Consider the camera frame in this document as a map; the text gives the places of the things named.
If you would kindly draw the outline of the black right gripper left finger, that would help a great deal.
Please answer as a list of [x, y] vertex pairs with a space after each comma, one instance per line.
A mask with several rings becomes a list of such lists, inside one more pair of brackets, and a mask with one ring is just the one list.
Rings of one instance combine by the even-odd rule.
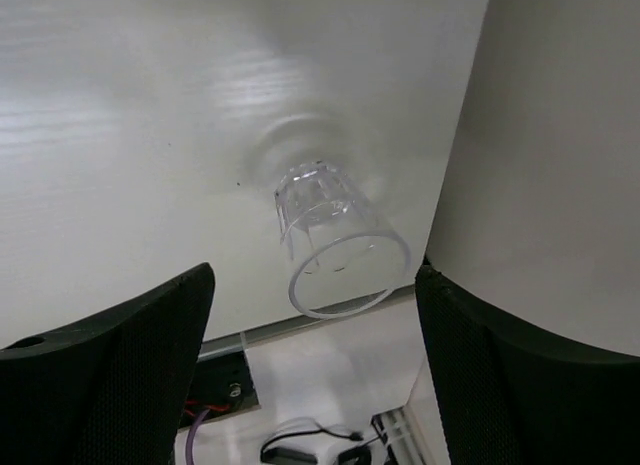
[[2, 349], [2, 463], [171, 463], [214, 289], [202, 263]]

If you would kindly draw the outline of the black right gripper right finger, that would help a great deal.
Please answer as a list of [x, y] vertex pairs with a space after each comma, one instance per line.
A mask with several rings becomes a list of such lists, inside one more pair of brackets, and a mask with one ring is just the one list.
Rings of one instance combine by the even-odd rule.
[[452, 463], [638, 463], [638, 357], [546, 331], [429, 264], [415, 294]]

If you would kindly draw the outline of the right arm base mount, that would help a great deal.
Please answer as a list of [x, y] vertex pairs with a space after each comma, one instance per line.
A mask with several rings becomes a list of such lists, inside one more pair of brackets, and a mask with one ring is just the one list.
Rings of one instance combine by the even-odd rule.
[[200, 358], [185, 402], [180, 428], [188, 428], [207, 411], [206, 420], [221, 419], [259, 405], [249, 362], [242, 349]]

